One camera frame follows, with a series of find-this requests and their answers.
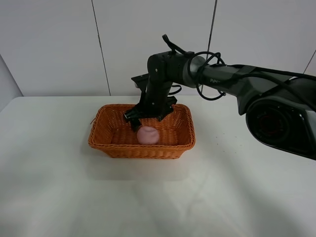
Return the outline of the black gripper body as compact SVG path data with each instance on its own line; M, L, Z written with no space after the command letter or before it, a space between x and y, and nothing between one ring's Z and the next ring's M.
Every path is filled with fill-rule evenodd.
M172 82L151 82L148 80L146 92L141 92L140 101L132 109L124 113L126 121L131 119L151 119L163 120L172 113L173 105L177 103L174 96L169 97Z

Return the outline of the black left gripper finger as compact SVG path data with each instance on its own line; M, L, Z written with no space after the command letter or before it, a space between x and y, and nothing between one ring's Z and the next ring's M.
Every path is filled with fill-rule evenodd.
M133 132L137 133L139 128L142 126L140 120L138 118L133 118L130 120L131 129Z

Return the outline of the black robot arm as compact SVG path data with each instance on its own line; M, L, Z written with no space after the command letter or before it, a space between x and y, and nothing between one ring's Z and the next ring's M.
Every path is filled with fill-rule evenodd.
M172 113L174 83L214 88L237 99L238 113L245 115L250 133L274 149L309 159L316 158L316 78L314 76L249 65L226 65L219 53L210 53L211 65L202 53L175 50L154 54L148 72L133 78L141 90L139 103L124 114L137 130L141 119L163 120Z

